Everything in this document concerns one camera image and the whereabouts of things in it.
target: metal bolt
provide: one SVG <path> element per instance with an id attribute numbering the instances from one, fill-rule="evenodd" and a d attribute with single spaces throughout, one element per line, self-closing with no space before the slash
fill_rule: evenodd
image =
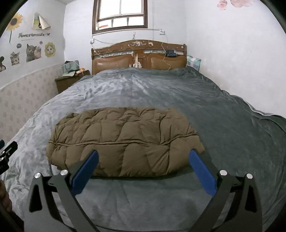
<path id="1" fill-rule="evenodd" d="M 61 171 L 61 175 L 62 175 L 62 176 L 65 176 L 65 175 L 67 175 L 68 173 L 69 173 L 69 171 L 66 170 L 66 169 L 64 169 L 64 170 Z"/>
<path id="2" fill-rule="evenodd" d="M 36 173 L 35 175 L 34 175 L 34 177 L 36 178 L 36 179 L 38 179 L 38 178 L 40 178 L 41 177 L 41 173 Z"/>
<path id="3" fill-rule="evenodd" d="M 247 177 L 248 179 L 252 179 L 252 178 L 253 178 L 253 175 L 251 175 L 250 173 L 247 173 L 247 174 L 246 174 L 246 177 Z"/>
<path id="4" fill-rule="evenodd" d="M 219 173 L 220 173 L 222 176 L 226 176 L 226 175 L 227 175 L 227 171 L 225 171 L 225 170 L 220 170 Z"/>

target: wooden window frame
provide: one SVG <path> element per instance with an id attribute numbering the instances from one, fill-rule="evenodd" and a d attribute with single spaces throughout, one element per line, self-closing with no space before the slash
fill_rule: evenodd
<path id="1" fill-rule="evenodd" d="M 93 16 L 92 16 L 92 34 L 98 34 L 106 31 L 116 31 L 116 30 L 122 30 L 122 29 L 140 29 L 140 28 L 148 28 L 148 0 L 143 0 L 143 14 L 130 14 L 130 15 L 118 15 L 118 16 L 112 16 L 104 19 L 99 19 L 99 9 L 100 9 L 100 1 L 101 0 L 94 0 L 93 5 Z M 126 18 L 126 17 L 138 17 L 143 16 L 144 17 L 144 25 L 140 26 L 123 26 L 123 27 L 112 27 L 112 28 L 106 28 L 101 30 L 96 30 L 96 23 L 104 20 L 109 19 L 118 19 L 118 18 Z"/>

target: window pane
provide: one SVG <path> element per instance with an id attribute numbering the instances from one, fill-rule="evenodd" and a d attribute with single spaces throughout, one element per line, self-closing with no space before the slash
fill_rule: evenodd
<path id="1" fill-rule="evenodd" d="M 128 26 L 140 26 L 144 25 L 144 18 L 143 17 L 130 17 Z"/>
<path id="2" fill-rule="evenodd" d="M 143 14 L 141 0 L 121 0 L 121 14 Z"/>
<path id="3" fill-rule="evenodd" d="M 114 19 L 113 27 L 124 27 L 127 26 L 127 18 Z"/>
<path id="4" fill-rule="evenodd" d="M 106 29 L 106 28 L 111 28 L 111 19 L 100 21 L 98 23 L 98 29 L 97 30 Z"/>
<path id="5" fill-rule="evenodd" d="M 99 18 L 107 18 L 119 14 L 120 0 L 101 0 Z"/>

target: gray blanket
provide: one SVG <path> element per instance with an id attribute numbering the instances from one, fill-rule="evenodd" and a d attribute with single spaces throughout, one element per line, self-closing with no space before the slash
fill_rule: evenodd
<path id="1" fill-rule="evenodd" d="M 286 119 L 253 112 L 242 99 L 220 90 L 191 67 L 172 71 L 128 68 L 82 78 L 45 103 L 12 139 L 19 148 L 1 179 L 21 218 L 34 173 L 58 174 L 45 156 L 55 124 L 70 112 L 107 106 L 174 107 L 185 114 L 206 148 L 204 155 L 218 169 L 255 176 L 264 230 L 285 204 Z M 55 198 L 70 225 L 56 194 Z M 77 199 L 101 231 L 186 231 L 211 197 L 187 168 L 157 179 L 90 179 Z"/>

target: white wall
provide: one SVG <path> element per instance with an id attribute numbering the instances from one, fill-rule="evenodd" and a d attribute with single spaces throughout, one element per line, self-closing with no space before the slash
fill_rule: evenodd
<path id="1" fill-rule="evenodd" d="M 34 13 L 36 11 L 50 24 L 50 30 L 32 30 Z M 4 56 L 3 65 L 6 66 L 6 70 L 0 72 L 0 88 L 30 73 L 59 63 L 64 63 L 64 12 L 65 5 L 54 0 L 28 0 L 19 9 L 18 13 L 23 16 L 23 21 L 20 27 L 12 32 L 11 43 L 9 43 L 10 31 L 5 31 L 0 38 L 0 56 Z M 18 38 L 19 33 L 30 34 L 41 32 L 48 32 L 50 35 L 44 37 Z M 56 47 L 56 54 L 53 57 L 45 56 L 45 44 L 48 42 L 54 43 Z M 18 43 L 22 44 L 21 48 L 16 47 Z M 33 46 L 40 46 L 42 58 L 26 62 L 27 43 Z M 20 52 L 20 64 L 12 66 L 10 60 L 10 54 L 12 52 Z"/>
<path id="2" fill-rule="evenodd" d="M 66 6 L 64 19 L 65 60 L 79 60 L 80 66 L 91 71 L 92 11 L 94 0 L 76 0 Z M 134 30 L 136 39 L 158 40 L 168 43 L 184 44 L 186 41 L 185 0 L 149 0 L 148 28 L 159 31 Z M 93 38 L 107 43 L 119 43 L 133 38 L 133 31 L 119 31 L 95 35 Z M 97 42 L 94 48 L 106 47 Z"/>
<path id="3" fill-rule="evenodd" d="M 259 0 L 226 10 L 219 1 L 186 0 L 188 54 L 200 72 L 256 109 L 286 117 L 286 34 Z"/>

